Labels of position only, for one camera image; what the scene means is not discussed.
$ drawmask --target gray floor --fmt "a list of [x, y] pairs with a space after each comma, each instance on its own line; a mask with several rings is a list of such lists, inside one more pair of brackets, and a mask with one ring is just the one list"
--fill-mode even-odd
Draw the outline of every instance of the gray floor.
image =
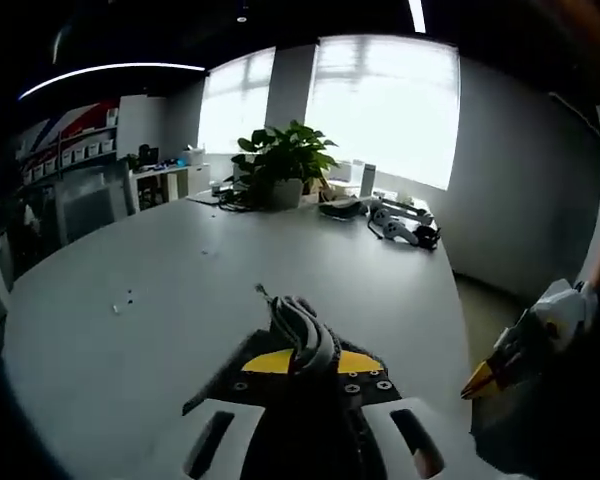
[[524, 306], [515, 297], [471, 278], [455, 275], [455, 279], [473, 368], [491, 353], [502, 330], [515, 323]]

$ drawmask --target game controller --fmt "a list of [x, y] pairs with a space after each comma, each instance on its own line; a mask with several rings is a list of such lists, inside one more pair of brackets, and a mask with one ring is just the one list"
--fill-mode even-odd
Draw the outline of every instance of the game controller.
[[382, 234], [384, 235], [384, 238], [389, 240], [394, 240], [396, 237], [404, 238], [407, 242], [414, 246], [417, 246], [420, 242], [418, 237], [416, 237], [398, 220], [389, 220], [386, 222], [384, 227], [382, 227]]
[[385, 210], [389, 216], [408, 218], [409, 220], [418, 222], [420, 225], [430, 226], [434, 221], [433, 215], [423, 208], [416, 208], [385, 198], [374, 198], [371, 200], [369, 211], [372, 216], [382, 210]]
[[393, 217], [386, 208], [377, 208], [371, 211], [371, 221], [379, 227], [384, 227], [388, 222], [392, 221]]

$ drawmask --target green leaves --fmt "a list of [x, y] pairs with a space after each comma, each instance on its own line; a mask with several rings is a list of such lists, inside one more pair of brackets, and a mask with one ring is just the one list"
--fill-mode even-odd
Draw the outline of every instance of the green leaves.
[[243, 149], [245, 152], [251, 152], [251, 153], [255, 153], [258, 151], [258, 149], [253, 145], [253, 143], [251, 143], [249, 140], [247, 140], [246, 138], [239, 138], [238, 139], [238, 145], [240, 146], [241, 149]]
[[329, 167], [338, 166], [338, 164], [333, 159], [333, 157], [330, 157], [329, 155], [325, 155], [324, 153], [314, 152], [313, 159], [316, 162], [316, 164], [323, 170], [328, 170]]
[[337, 166], [333, 157], [322, 153], [327, 147], [337, 145], [325, 139], [320, 130], [297, 120], [291, 121], [284, 131], [275, 127], [254, 130], [251, 140], [240, 138], [238, 145], [244, 152], [255, 154], [248, 159], [248, 155], [241, 153], [231, 161], [240, 168], [240, 181], [247, 186], [240, 201], [256, 208], [268, 201], [278, 180], [299, 178], [307, 184], [321, 178], [323, 170]]

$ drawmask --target ceiling light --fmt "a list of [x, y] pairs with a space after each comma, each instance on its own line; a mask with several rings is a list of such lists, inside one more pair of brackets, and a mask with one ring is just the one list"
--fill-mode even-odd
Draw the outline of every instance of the ceiling light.
[[424, 26], [424, 13], [422, 13], [422, 0], [409, 0], [411, 16], [413, 17], [413, 28], [418, 33], [427, 33]]
[[238, 17], [236, 18], [238, 23], [244, 23], [247, 21], [247, 13], [249, 12], [249, 5], [247, 0], [242, 0], [242, 6], [238, 10]]
[[81, 75], [83, 73], [97, 72], [100, 70], [108, 70], [112, 68], [127, 68], [127, 67], [165, 67], [165, 68], [177, 68], [180, 70], [195, 70], [198, 72], [204, 72], [203, 67], [196, 67], [193, 65], [180, 65], [178, 63], [160, 63], [160, 62], [134, 62], [134, 63], [112, 63], [111, 65], [100, 65], [97, 67], [89, 67], [83, 68], [81, 70], [76, 70], [74, 72], [64, 73], [50, 80], [46, 80], [39, 85], [36, 85], [33, 88], [30, 88], [22, 95], [18, 97], [18, 100], [22, 100], [27, 95], [31, 95], [33, 92], [40, 90], [52, 83], [59, 82], [60, 80], [64, 80], [65, 78], [75, 77], [76, 75]]

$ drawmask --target round table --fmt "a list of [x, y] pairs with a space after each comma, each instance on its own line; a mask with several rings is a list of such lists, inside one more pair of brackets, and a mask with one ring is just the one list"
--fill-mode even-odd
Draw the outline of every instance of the round table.
[[403, 396], [468, 431], [468, 348], [442, 244], [379, 241], [363, 219], [315, 208], [231, 213], [181, 200], [80, 239], [15, 284], [6, 371], [72, 476], [123, 476], [155, 448], [245, 336], [268, 326], [257, 283], [308, 299], [387, 363]]

